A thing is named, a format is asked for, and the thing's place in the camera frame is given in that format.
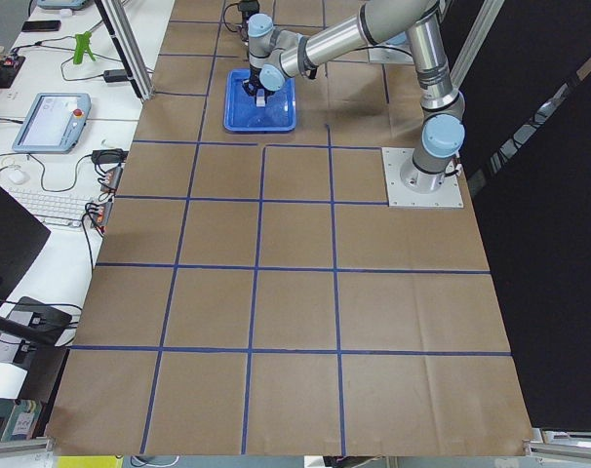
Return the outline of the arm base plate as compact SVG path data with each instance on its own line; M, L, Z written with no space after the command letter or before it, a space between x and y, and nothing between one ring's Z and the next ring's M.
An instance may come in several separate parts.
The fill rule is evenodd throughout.
M464 203L454 160L439 174L421 172L413 161L414 150L382 147L387 203L402 209L462 209Z

